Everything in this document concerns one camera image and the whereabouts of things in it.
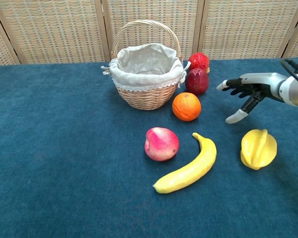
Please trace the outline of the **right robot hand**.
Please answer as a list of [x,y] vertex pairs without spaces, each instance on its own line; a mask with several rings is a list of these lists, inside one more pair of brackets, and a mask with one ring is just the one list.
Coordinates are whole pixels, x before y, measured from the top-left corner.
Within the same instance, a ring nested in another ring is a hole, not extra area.
[[265,98],[282,102],[283,99],[279,96],[279,88],[286,79],[286,76],[279,73],[265,72],[246,73],[237,79],[224,80],[217,86],[217,90],[232,90],[230,94],[238,95],[239,98],[249,96],[240,109],[227,117],[225,122],[234,124],[241,121]]

